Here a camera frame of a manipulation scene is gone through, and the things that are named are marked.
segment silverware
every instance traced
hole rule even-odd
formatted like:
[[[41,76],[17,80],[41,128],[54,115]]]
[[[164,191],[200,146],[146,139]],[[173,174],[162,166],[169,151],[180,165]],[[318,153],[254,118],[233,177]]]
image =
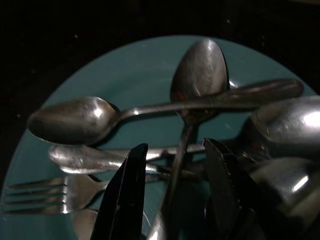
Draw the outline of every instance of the silverware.
[[[79,97],[33,113],[27,127],[48,142],[90,145],[103,139],[119,122],[134,116],[187,109],[246,111],[270,102],[298,97],[303,92],[298,80],[283,79],[252,84],[213,96],[153,106],[134,107],[118,112],[99,97]]]
[[[248,119],[238,137],[223,141],[237,155],[252,160],[284,156],[318,159],[320,155],[320,96],[283,100],[263,106]],[[190,144],[188,153],[201,152],[201,143]],[[99,159],[93,158],[99,152]],[[108,149],[106,152],[88,146],[55,145],[49,150],[50,159],[68,173],[101,172],[114,159],[122,161],[128,149]],[[175,155],[175,147],[150,148],[147,160]]]
[[[82,209],[75,213],[72,227],[79,240],[90,240],[98,212],[91,209]]]
[[[50,147],[49,159],[58,164],[60,169],[68,174],[94,174],[104,171],[116,171],[124,161],[117,155],[107,154],[85,145],[74,147],[67,145],[53,145]],[[147,174],[168,177],[171,169],[165,166],[147,164]],[[197,179],[191,171],[183,170],[182,176],[186,179]]]
[[[247,172],[269,209],[261,219],[273,216],[265,224],[269,234],[277,239],[301,237],[320,214],[320,165],[305,158],[282,157],[253,164]]]
[[[148,174],[145,182],[164,179],[163,175]],[[88,175],[68,175],[10,185],[1,205],[6,214],[67,214],[85,208],[108,183]]]
[[[227,69],[220,48],[214,41],[203,39],[192,45],[180,61],[172,80],[170,100],[175,103],[221,93],[227,90],[227,83]],[[191,136],[197,132],[198,125],[218,112],[212,109],[181,110],[177,114],[183,120],[183,129],[166,191],[147,239],[170,238],[172,202],[180,183],[187,145]]]

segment plate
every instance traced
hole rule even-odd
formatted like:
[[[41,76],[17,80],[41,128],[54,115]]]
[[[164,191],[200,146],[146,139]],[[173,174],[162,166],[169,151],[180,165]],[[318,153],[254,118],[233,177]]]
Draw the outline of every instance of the plate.
[[[187,51],[202,36],[168,36],[135,42],[111,51],[85,65],[68,78],[45,102],[45,106],[80,96],[97,96],[114,103],[120,110],[169,102],[171,80],[175,69]],[[225,57],[230,85],[240,87],[255,82],[294,78],[295,74],[271,58],[247,47],[213,38]],[[315,92],[305,84],[304,94]],[[198,140],[235,137],[250,115],[222,113],[201,125]],[[178,115],[134,120],[123,124],[112,138],[99,148],[132,148],[140,143],[149,147],[176,145],[183,127]],[[64,174],[48,159],[50,144],[28,131],[23,134],[4,185],[60,177]],[[112,172],[99,174],[107,180]],[[145,188],[142,232],[147,234],[162,199],[164,182],[149,183]],[[206,183],[189,183],[181,187],[179,207],[183,209],[181,239],[201,239],[204,234],[203,205],[208,197]],[[99,208],[99,199],[91,206]],[[2,240],[76,240],[72,229],[72,214],[66,215],[4,215],[0,213]]]

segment metal spoon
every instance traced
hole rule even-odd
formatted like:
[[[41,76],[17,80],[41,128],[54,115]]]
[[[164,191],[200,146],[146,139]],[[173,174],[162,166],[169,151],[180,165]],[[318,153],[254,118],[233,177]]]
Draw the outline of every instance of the metal spoon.
[[[223,141],[234,153],[257,160],[284,156],[317,160],[320,155],[320,96],[283,100],[263,106],[244,124],[238,137]],[[201,152],[201,143],[188,146],[188,153]],[[49,158],[68,173],[91,174],[107,170],[115,160],[121,164],[128,149],[108,149],[106,152],[88,146],[52,146]],[[175,155],[175,147],[149,149],[147,160]]]
[[[78,147],[53,145],[48,151],[48,156],[50,160],[59,165],[63,172],[68,174],[95,174],[104,171],[116,171],[124,161],[121,156],[108,154],[85,145]],[[164,178],[169,177],[171,173],[170,168],[153,164],[147,164],[145,171],[147,174]],[[198,179],[196,174],[187,170],[182,171],[182,176],[186,179]]]
[[[90,240],[98,212],[91,209],[77,211],[72,219],[72,227],[79,240]]]
[[[210,39],[203,39],[192,45],[183,56],[172,80],[170,100],[189,100],[201,96],[224,92],[229,86],[224,56],[218,45]],[[203,121],[218,114],[216,110],[180,110],[177,114],[183,120],[171,175],[162,203],[151,226],[147,239],[167,239],[170,233],[172,202],[180,182],[184,156],[191,135]]]
[[[36,137],[58,144],[90,145],[103,139],[118,123],[134,116],[187,109],[249,110],[263,104],[298,97],[303,92],[298,80],[260,82],[218,95],[118,112],[99,97],[79,97],[33,113],[27,127]]]
[[[270,238],[299,238],[320,213],[320,165],[306,158],[283,157],[251,168],[247,172],[266,203],[260,219]]]

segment fork tines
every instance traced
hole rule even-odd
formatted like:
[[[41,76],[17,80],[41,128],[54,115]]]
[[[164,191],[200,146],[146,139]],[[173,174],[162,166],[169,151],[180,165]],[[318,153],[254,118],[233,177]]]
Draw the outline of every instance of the fork tines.
[[[64,212],[67,177],[5,187],[2,209],[6,214],[54,214]]]

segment dark table surface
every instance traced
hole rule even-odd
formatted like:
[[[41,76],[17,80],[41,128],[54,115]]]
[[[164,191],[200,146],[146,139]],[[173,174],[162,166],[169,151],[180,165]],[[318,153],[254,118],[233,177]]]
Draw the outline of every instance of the dark table surface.
[[[320,5],[287,0],[3,0],[0,186],[26,119],[72,73],[117,47],[205,35],[253,48],[320,93]]]

